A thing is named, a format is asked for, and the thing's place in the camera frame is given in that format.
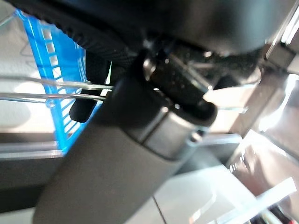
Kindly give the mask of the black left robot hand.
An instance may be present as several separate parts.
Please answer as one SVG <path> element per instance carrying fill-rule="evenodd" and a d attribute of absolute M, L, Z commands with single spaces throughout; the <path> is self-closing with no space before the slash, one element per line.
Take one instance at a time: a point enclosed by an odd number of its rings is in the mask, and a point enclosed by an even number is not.
<path fill-rule="evenodd" d="M 122 224 L 191 157 L 293 0 L 13 0 L 124 75 L 47 183 L 35 224 Z"/>

